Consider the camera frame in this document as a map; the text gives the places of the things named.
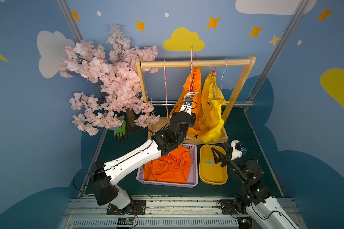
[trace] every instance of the wooden clothes rack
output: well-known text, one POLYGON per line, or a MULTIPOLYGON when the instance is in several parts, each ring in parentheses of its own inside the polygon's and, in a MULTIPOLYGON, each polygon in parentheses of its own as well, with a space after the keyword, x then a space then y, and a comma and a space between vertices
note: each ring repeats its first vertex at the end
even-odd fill
MULTIPOLYGON (((239 79, 233 89, 233 92, 231 94, 231 97, 229 98, 229 102, 223 112, 222 119, 224 122, 227 120, 229 113, 231 112, 234 103, 236 102, 239 93, 242 90, 243 85, 245 84, 248 75, 251 72, 251 69, 253 65, 255 64, 256 57, 254 55, 249 55, 247 59, 230 59, 228 61, 224 60, 195 60, 193 61, 193 67, 217 67, 217 66, 225 66, 227 63, 227 66, 237 66, 237 65, 243 65, 242 72, 239 76, 239 79)), ((166 68, 172 68, 172 67, 191 67, 191 61, 184 60, 184 61, 166 61, 165 62, 166 68)), ((164 62, 163 61, 140 61, 140 58, 136 58, 136 69, 137 73, 140 79, 140 86, 142 89, 142 95, 143 95, 143 101, 147 102, 147 96, 146 96, 146 89, 145 89, 145 82, 144 82, 144 76, 143 76, 143 68, 163 68, 164 62)), ((164 126, 167 123, 167 117, 160 118, 160 121, 156 123, 153 126, 150 126, 149 128, 155 132, 158 131, 162 126, 164 126)), ((228 141, 227 133, 224 129, 224 127, 221 130, 221 137, 218 142, 208 142, 207 144, 214 144, 214 143, 223 143, 228 141)), ((194 139, 190 136, 186 137, 185 143, 187 144, 204 144, 201 140, 194 139)))

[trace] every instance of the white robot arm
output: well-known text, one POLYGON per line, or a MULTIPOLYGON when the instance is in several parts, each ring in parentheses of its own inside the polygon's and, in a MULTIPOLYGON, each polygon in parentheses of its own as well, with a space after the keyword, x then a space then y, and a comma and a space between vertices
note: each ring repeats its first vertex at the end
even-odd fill
MULTIPOLYGON (((185 141, 187 130, 193 127, 196 119, 191 113, 192 103, 193 99, 186 97, 180 112, 173 112, 169 126, 154 133, 152 139, 137 149, 104 164, 100 161, 92 164, 91 185, 99 205, 111 203, 125 212, 130 211, 133 199, 117 184, 136 168, 171 152, 185 141)), ((236 196, 234 203, 236 211, 248 213, 263 229, 299 229, 260 181, 264 172, 258 162, 239 163, 239 158, 246 152, 243 144, 234 140, 231 145, 225 144, 225 148, 226 155, 213 147, 212 152, 215 163, 228 166, 243 183, 243 192, 236 196)))
POLYGON ((100 161, 92 164, 91 185, 99 205, 111 203, 124 211, 133 207, 130 195, 117 184, 133 170, 164 156, 186 140, 187 130, 194 126, 196 119, 191 112, 193 103, 193 98, 187 96, 180 112, 173 111, 169 126, 153 133, 152 139, 137 149, 104 164, 100 161))
POLYGON ((221 162, 221 167, 228 166, 242 181, 243 192, 235 197, 235 210, 248 213, 262 229, 299 229, 261 182, 264 172, 258 161, 247 160, 245 164, 239 162, 239 158, 247 151, 244 144, 234 140, 231 145, 225 143, 224 146, 226 155, 213 147, 212 153, 215 163, 221 162))

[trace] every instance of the wall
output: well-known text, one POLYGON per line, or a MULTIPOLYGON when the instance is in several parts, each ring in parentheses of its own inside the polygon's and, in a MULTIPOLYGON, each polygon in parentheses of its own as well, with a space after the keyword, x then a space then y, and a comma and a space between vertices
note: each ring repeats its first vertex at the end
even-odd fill
POLYGON ((55 42, 73 43, 68 39, 55 0, 0 0, 0 228, 57 228, 76 196, 71 181, 87 170, 101 136, 82 135, 71 123, 79 112, 70 109, 73 93, 100 94, 87 80, 54 70, 54 50, 63 52, 55 42), (50 51, 40 53, 44 30, 50 51))
MULTIPOLYGON (((257 77, 270 57, 274 43, 273 38, 280 37, 294 12, 299 0, 267 1, 209 1, 209 0, 175 0, 175 1, 107 1, 100 0, 95 4, 87 0, 68 0, 70 8, 75 12, 79 29, 86 40, 95 44, 102 43, 106 51, 112 49, 107 44, 110 24, 119 24, 124 35, 132 40, 132 47, 156 45, 159 49, 157 60, 188 60, 189 51, 169 51, 163 46, 171 34, 178 28, 187 28, 196 32, 205 46, 201 51, 195 45, 194 54, 204 59, 239 59, 256 55, 256 63, 242 90, 239 100, 246 100, 257 77), (216 29, 210 27, 210 17, 220 20, 216 29), (137 30, 137 23, 145 22, 143 30, 137 30), (248 36, 253 26, 262 29, 257 37, 248 36)), ((229 98, 242 66, 228 67, 222 81, 224 94, 229 98)), ((217 79, 224 67, 217 68, 217 79)), ((211 68, 202 69, 202 80, 208 76, 211 68)), ((170 100, 178 100, 182 85, 189 75, 189 68, 167 69, 167 91, 170 100)), ((145 74, 148 97, 153 100, 165 100, 163 71, 145 74)))
POLYGON ((344 1, 303 16, 247 114, 307 227, 344 228, 344 1))

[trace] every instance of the green glove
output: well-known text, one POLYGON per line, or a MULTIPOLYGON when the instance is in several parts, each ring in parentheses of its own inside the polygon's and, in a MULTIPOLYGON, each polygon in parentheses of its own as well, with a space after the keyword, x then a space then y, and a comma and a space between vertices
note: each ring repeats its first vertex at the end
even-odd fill
POLYGON ((123 141, 127 139, 127 133, 126 133, 126 122, 124 121, 122 125, 113 131, 114 139, 117 139, 117 141, 123 141))

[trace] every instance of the vent grille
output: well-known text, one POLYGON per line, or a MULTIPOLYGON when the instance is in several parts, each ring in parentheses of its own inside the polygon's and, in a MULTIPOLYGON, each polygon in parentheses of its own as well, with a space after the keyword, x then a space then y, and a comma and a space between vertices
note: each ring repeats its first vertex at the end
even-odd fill
POLYGON ((83 218, 75 219, 73 228, 115 228, 115 219, 83 218))
MULTIPOLYGON (((72 228, 115 228, 116 219, 81 218, 75 219, 72 228)), ((227 217, 191 217, 191 218, 142 218, 136 227, 238 227, 238 221, 227 217)))

